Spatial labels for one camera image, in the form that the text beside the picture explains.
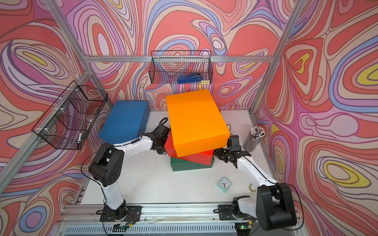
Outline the blue shoebox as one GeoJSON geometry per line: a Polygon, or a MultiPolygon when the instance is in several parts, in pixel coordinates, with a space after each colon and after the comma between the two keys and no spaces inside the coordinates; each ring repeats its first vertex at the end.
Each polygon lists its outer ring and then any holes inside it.
{"type": "Polygon", "coordinates": [[[147,101],[117,101],[99,137],[113,145],[137,139],[145,133],[149,114],[147,101]]]}

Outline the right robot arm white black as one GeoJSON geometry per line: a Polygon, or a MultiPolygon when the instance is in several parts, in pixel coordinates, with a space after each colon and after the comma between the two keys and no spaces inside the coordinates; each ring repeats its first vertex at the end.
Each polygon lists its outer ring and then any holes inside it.
{"type": "Polygon", "coordinates": [[[251,154],[242,150],[239,136],[231,135],[225,148],[214,150],[213,156],[232,163],[241,171],[256,190],[256,199],[248,195],[234,197],[229,209],[218,206],[220,220],[254,218],[265,231],[285,229],[297,225],[297,216],[291,189],[286,183],[278,183],[269,177],[252,159],[251,154]]]}

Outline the green shoebox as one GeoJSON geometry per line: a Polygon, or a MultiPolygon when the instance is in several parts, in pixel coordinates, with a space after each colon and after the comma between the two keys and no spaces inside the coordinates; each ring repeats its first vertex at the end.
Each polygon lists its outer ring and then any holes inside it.
{"type": "Polygon", "coordinates": [[[170,158],[170,165],[173,172],[178,171],[189,171],[189,170],[199,170],[199,169],[209,169],[212,168],[214,163],[214,159],[211,160],[210,165],[200,164],[196,162],[191,162],[187,160],[177,159],[177,158],[170,158]]]}

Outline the orange shoebox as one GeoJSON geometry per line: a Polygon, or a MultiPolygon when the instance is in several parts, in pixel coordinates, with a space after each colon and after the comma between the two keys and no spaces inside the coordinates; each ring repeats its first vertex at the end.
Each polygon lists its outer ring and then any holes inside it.
{"type": "Polygon", "coordinates": [[[166,103],[178,157],[226,146],[230,131],[209,90],[170,95],[166,103]]]}

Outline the red shoebox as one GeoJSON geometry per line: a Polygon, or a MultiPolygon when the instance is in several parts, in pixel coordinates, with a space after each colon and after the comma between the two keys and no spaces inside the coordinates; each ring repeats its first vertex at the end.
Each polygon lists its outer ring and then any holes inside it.
{"type": "Polygon", "coordinates": [[[218,109],[168,112],[171,132],[165,143],[168,156],[210,165],[213,150],[223,147],[229,136],[218,109]]]}

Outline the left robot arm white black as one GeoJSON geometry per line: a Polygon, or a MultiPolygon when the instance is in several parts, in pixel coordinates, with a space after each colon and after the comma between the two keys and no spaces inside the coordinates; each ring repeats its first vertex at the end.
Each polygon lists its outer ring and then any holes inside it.
{"type": "Polygon", "coordinates": [[[128,209],[119,186],[123,161],[139,153],[154,150],[159,155],[166,154],[165,143],[170,134],[170,128],[165,126],[168,118],[163,118],[157,127],[140,137],[121,144],[104,143],[95,154],[89,173],[92,179],[101,187],[104,194],[104,207],[99,212],[101,222],[130,222],[139,221],[137,211],[140,206],[128,209]]]}

